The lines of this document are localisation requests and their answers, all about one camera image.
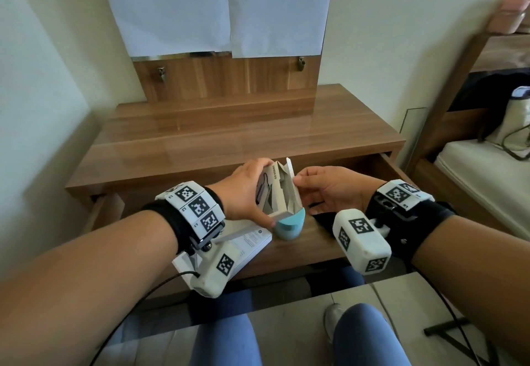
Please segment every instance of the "metal hook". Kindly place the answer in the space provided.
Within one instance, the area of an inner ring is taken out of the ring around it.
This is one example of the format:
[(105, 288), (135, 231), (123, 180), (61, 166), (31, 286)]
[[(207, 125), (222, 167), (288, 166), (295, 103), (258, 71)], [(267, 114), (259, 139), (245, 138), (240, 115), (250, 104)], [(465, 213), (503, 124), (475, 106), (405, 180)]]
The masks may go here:
[(298, 70), (301, 72), (304, 70), (305, 67), (305, 59), (304, 57), (298, 57)]
[(158, 75), (160, 76), (160, 78), (162, 79), (162, 82), (165, 83), (165, 67), (160, 67), (158, 68)]

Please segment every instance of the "shoe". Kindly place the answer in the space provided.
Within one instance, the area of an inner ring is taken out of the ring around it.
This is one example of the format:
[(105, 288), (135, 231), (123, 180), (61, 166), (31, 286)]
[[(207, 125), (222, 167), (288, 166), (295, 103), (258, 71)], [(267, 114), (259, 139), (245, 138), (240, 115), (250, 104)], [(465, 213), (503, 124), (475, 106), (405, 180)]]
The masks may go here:
[(338, 303), (334, 303), (328, 306), (324, 310), (324, 329), (328, 335), (328, 341), (333, 342), (333, 334), (335, 332), (336, 324), (344, 314), (344, 309)]

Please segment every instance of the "bag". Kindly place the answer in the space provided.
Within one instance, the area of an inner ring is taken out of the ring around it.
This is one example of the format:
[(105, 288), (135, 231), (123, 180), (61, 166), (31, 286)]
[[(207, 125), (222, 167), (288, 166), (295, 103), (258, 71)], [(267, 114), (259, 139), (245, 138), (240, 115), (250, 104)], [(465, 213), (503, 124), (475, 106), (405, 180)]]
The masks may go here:
[(486, 140), (516, 160), (530, 158), (530, 87), (513, 91), (502, 123)]

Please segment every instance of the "teal cup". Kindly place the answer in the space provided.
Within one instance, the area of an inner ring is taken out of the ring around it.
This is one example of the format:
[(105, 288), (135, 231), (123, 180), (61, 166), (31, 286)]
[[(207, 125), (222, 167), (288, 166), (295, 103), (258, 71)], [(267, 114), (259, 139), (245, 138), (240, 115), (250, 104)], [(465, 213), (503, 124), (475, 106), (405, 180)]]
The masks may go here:
[(281, 221), (276, 221), (274, 227), (275, 234), (286, 241), (296, 239), (304, 226), (305, 209), (301, 209), (296, 214), (284, 218)]

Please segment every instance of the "wooden bed frame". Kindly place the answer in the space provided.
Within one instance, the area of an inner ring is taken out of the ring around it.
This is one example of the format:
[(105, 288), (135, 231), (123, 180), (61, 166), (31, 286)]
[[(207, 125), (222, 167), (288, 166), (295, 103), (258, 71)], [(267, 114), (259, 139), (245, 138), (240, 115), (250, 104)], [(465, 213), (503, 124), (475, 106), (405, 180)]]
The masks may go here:
[(479, 34), (467, 45), (449, 76), (406, 168), (406, 174), (438, 200), (449, 202), (462, 216), (513, 234), (433, 164), (446, 143), (478, 136), (487, 108), (451, 111), (449, 107), (470, 73), (530, 67), (530, 35)]

